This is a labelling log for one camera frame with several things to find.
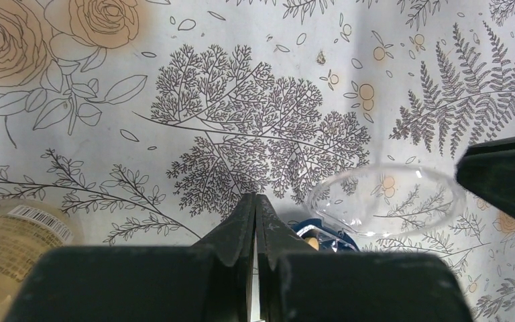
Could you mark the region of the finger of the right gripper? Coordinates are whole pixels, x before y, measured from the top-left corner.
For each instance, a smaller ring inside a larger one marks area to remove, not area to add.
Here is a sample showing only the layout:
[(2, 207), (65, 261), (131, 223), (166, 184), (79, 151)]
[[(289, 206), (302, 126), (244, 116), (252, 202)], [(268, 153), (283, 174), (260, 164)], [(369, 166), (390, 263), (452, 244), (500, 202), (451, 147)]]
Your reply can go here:
[(515, 136), (469, 146), (457, 162), (455, 179), (515, 219)]

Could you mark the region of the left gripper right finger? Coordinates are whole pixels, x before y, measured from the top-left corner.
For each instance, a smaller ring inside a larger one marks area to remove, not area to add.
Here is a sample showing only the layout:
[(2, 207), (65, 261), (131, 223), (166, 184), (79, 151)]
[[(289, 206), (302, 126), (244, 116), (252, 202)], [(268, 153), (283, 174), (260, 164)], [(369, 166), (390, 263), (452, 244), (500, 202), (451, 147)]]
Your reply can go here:
[(255, 202), (260, 317), (266, 321), (471, 321), (457, 279), (431, 254), (315, 250)]

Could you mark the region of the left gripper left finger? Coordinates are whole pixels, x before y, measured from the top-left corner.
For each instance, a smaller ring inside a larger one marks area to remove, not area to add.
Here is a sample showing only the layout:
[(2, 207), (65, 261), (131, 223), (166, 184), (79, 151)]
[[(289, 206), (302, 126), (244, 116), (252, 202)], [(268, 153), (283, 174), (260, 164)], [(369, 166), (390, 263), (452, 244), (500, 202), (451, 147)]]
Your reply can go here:
[(191, 246), (71, 246), (44, 254), (6, 321), (249, 321), (256, 195)]

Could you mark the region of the round blue pill organizer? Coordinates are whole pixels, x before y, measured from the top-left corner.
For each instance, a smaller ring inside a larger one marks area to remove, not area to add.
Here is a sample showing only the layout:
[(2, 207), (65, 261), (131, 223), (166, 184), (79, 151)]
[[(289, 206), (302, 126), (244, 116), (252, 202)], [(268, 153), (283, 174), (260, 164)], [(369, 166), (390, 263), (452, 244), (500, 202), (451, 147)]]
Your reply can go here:
[(460, 214), (465, 192), (432, 168), (380, 164), (320, 181), (304, 205), (310, 218), (292, 228), (317, 250), (357, 251), (363, 237), (402, 242), (412, 235), (448, 247), (437, 229)]

